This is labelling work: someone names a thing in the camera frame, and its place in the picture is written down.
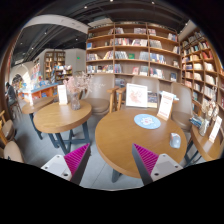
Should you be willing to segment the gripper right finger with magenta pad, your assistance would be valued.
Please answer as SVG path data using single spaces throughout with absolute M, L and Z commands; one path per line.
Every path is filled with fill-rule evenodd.
M 182 166 L 167 154 L 158 155 L 137 144 L 132 144 L 132 155 L 144 185 L 182 169 Z

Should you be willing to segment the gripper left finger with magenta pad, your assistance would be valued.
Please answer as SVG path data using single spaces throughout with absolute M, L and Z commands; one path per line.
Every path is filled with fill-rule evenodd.
M 85 144 L 65 156 L 55 155 L 42 169 L 79 185 L 89 157 L 90 144 Z

